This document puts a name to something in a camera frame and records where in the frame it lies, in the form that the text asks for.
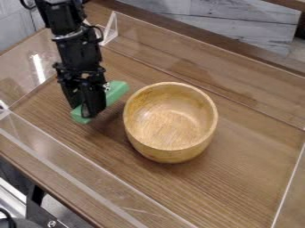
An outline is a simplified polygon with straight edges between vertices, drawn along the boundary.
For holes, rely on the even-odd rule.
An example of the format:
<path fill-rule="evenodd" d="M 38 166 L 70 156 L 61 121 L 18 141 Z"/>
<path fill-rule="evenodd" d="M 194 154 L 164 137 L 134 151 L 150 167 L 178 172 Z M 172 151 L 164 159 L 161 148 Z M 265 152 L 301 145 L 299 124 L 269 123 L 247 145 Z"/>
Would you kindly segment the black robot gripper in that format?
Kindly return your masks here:
<path fill-rule="evenodd" d="M 53 41 L 61 54 L 54 68 L 62 92 L 74 109 L 82 104 L 82 116 L 95 118 L 106 108 L 102 37 L 94 31 L 74 31 L 55 35 Z"/>

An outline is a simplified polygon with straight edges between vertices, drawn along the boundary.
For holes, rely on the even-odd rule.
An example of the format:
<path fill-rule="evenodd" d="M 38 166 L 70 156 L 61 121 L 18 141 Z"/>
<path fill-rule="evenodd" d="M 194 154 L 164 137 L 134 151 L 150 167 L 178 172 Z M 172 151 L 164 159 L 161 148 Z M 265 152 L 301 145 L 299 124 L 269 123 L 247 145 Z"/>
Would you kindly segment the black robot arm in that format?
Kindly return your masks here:
<path fill-rule="evenodd" d="M 53 67 L 70 106 L 81 108 L 85 118 L 94 118 L 106 108 L 104 56 L 97 36 L 97 26 L 85 23 L 86 13 L 82 0 L 34 0 L 30 6 L 19 0 L 26 9 L 38 9 L 46 27 L 53 33 L 61 62 Z"/>

